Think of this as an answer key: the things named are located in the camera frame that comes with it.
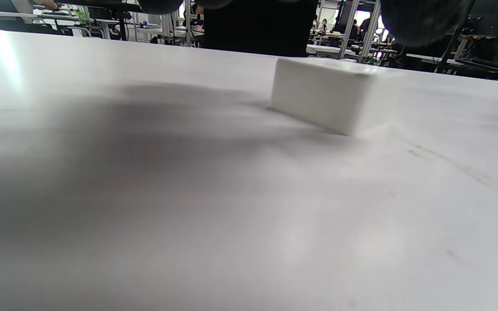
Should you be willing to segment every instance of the laboratory room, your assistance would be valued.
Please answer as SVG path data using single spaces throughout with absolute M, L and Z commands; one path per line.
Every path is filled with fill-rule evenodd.
M 498 311 L 498 0 L 0 0 L 0 311 Z

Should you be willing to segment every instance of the metal frame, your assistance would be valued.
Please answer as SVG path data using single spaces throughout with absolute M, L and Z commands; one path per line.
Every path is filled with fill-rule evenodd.
M 376 0 L 376 4 L 374 4 L 374 11 L 372 12 L 372 16 L 370 16 L 370 25 L 368 26 L 366 34 L 364 35 L 364 40 L 362 41 L 362 52 L 361 52 L 362 59 L 368 57 L 368 53 L 370 52 L 370 47 L 372 47 L 372 40 L 374 39 L 374 35 L 376 34 L 376 29 L 378 28 L 378 20 L 380 19 L 381 12 L 382 12 L 381 2 L 380 0 Z
M 184 0 L 185 10 L 185 45 L 189 48 L 192 47 L 192 7 L 190 6 L 191 0 Z
M 351 28 L 352 28 L 352 20 L 354 20 L 354 14 L 356 14 L 356 10 L 358 8 L 358 0 L 353 0 L 352 6 L 351 6 L 351 11 L 348 14 L 348 19 L 346 20 L 346 26 L 345 26 L 345 39 L 342 41 L 342 44 L 340 45 L 340 55 L 339 59 L 343 59 L 345 55 L 345 49 L 347 48 L 347 43 L 348 43 L 348 34 L 351 33 Z

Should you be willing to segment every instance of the metal pole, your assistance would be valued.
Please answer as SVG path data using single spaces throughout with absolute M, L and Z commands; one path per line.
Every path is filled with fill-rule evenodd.
M 345 55 L 345 49 L 347 48 L 347 43 L 349 40 L 349 35 L 351 33 L 351 28 L 352 28 L 352 22 L 354 20 L 354 14 L 356 13 L 356 9 L 358 8 L 358 0 L 353 0 L 352 5 L 351 5 L 351 10 L 348 14 L 348 19 L 346 20 L 346 26 L 345 26 L 345 39 L 342 41 L 342 44 L 340 45 L 340 55 L 339 59 L 343 59 L 343 56 Z
M 138 16 L 137 12 L 132 12 L 133 18 L 134 18 L 134 38 L 136 39 L 136 42 L 138 41 L 138 28 L 137 25 L 140 23 L 140 16 Z
M 322 8 L 324 8 L 324 3 L 326 0 L 321 0 L 320 1 L 320 10 L 318 10 L 318 17 L 316 18 L 316 29 L 320 28 L 320 25 L 322 25 L 322 22 L 320 21 L 320 16 L 322 15 Z
M 476 0 L 470 0 L 468 2 L 468 6 L 466 7 L 466 10 L 464 13 L 466 14 L 465 16 L 470 15 L 470 11 L 472 11 L 472 6 L 476 3 Z M 443 69 L 445 69 L 445 66 L 447 65 L 447 60 L 451 56 L 451 51 L 453 48 L 457 45 L 458 39 L 460 37 L 460 34 L 462 34 L 462 31 L 464 30 L 464 23 L 466 22 L 466 19 L 463 19 L 462 22 L 455 28 L 455 33 L 451 37 L 451 40 L 449 41 L 449 45 L 447 45 L 447 49 L 445 50 L 445 53 L 443 53 L 443 57 L 441 58 L 441 61 L 433 71 L 434 73 L 443 73 Z
M 185 45 L 189 48 L 192 47 L 192 8 L 190 6 L 191 0 L 184 0 L 185 9 Z
M 372 47 L 372 40 L 376 34 L 376 28 L 378 27 L 378 20 L 380 19 L 381 12 L 382 5 L 380 0 L 376 0 L 372 16 L 370 16 L 370 25 L 368 26 L 368 29 L 366 29 L 366 34 L 364 35 L 364 40 L 362 41 L 362 53 L 360 55 L 362 57 L 360 59 L 361 61 L 368 57 L 368 52 L 370 51 L 370 47 Z
M 462 41 L 460 42 L 460 45 L 456 49 L 457 51 L 456 51 L 456 54 L 455 54 L 455 59 L 461 59 L 462 58 L 462 52 L 466 48 L 466 44 L 467 43 L 468 43 L 468 40 L 462 39 Z

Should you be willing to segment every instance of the person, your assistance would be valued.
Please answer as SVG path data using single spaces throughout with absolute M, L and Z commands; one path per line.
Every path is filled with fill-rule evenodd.
M 313 26 L 310 29 L 314 30 L 316 28 L 318 28 L 318 15 L 314 16 Z
M 366 30 L 370 27 L 370 17 L 367 19 L 363 20 L 362 23 L 360 24 L 360 35 L 364 38 L 364 35 L 366 34 Z
M 318 30 L 320 30 L 321 32 L 326 32 L 328 31 L 328 20 L 327 19 L 323 19 L 322 20 L 322 25 L 320 25 L 320 28 Z
M 19 13 L 34 13 L 34 4 L 45 6 L 50 10 L 59 10 L 59 4 L 53 2 L 52 0 L 11 0 Z M 29 17 L 22 17 L 24 23 L 32 24 L 32 19 Z
M 473 58 L 497 61 L 498 62 L 498 37 L 497 38 L 479 38 L 473 37 L 474 47 L 470 53 Z
M 358 21 L 353 20 L 353 25 L 351 27 L 351 33 L 349 33 L 349 40 L 356 40 L 358 33 L 360 32 L 360 27 L 358 26 Z

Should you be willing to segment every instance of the background workstation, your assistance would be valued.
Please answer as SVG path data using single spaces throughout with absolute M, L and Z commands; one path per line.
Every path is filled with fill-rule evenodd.
M 193 10 L 194 2 L 184 1 L 177 11 L 166 15 L 145 14 L 139 9 L 136 0 L 123 1 L 128 7 L 119 8 L 123 12 L 130 10 L 123 18 L 118 18 L 114 12 L 105 7 L 85 6 L 85 1 L 71 0 L 63 1 L 59 12 L 44 10 L 41 6 L 35 6 L 33 14 L 34 23 L 45 24 L 65 34 L 82 37 L 93 37 L 103 39 L 123 39 L 127 41 L 138 41 L 146 43 L 172 44 L 190 47 L 204 47 L 205 41 L 205 14 L 196 14 Z M 186 8 L 190 7 L 190 24 L 186 28 Z M 320 31 L 322 20 L 326 21 L 326 31 Z M 358 28 L 357 37 L 350 38 L 346 33 L 351 32 L 353 20 L 356 20 Z M 263 36 L 282 37 L 290 32 L 286 27 L 279 32 L 271 31 Z M 246 33 L 235 33 L 236 36 L 244 36 Z M 498 78 L 498 74 L 492 75 L 485 70 L 485 74 L 464 70 L 469 67 L 466 61 L 457 63 L 459 59 L 465 59 L 465 55 L 474 50 L 475 42 L 469 37 L 459 38 L 459 44 L 449 51 L 449 59 L 443 60 L 451 34 L 447 34 L 440 41 L 429 44 L 426 47 L 413 48 L 397 44 L 396 38 L 390 35 L 386 29 L 382 16 L 380 2 L 374 0 L 361 0 L 352 2 L 338 0 L 320 0 L 316 6 L 316 19 L 310 30 L 306 53 L 308 57 L 329 57 L 334 59 L 353 59 L 370 65 L 383 67 L 398 67 L 401 69 L 437 71 L 440 63 L 450 68 L 442 68 L 440 71 L 450 74 L 466 74 L 474 77 L 492 79 Z

